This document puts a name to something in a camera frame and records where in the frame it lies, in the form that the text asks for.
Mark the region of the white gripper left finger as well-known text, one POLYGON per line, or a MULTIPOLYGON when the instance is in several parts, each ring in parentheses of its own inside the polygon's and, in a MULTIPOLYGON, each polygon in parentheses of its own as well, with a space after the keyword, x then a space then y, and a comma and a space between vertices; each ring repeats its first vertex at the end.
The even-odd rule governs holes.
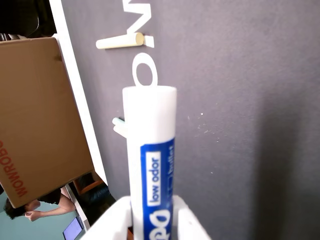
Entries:
POLYGON ((126 240, 132 223, 130 196, 117 200, 86 232, 87 240, 126 240))

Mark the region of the person's hand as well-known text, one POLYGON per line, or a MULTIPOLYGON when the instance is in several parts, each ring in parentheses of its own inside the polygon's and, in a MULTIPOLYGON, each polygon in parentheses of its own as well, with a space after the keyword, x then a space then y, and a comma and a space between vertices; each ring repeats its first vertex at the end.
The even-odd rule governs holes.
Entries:
POLYGON ((39 211, 33 210, 33 211, 27 211, 24 216, 28 218, 31 222, 36 221, 39 216, 39 211))

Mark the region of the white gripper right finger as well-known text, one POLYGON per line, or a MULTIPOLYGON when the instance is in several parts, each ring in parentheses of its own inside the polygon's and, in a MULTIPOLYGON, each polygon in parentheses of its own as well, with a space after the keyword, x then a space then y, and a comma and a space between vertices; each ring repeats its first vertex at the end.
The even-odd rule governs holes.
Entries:
POLYGON ((207 231, 199 222, 185 201, 173 195, 172 225, 176 227, 178 240, 211 240, 207 231))

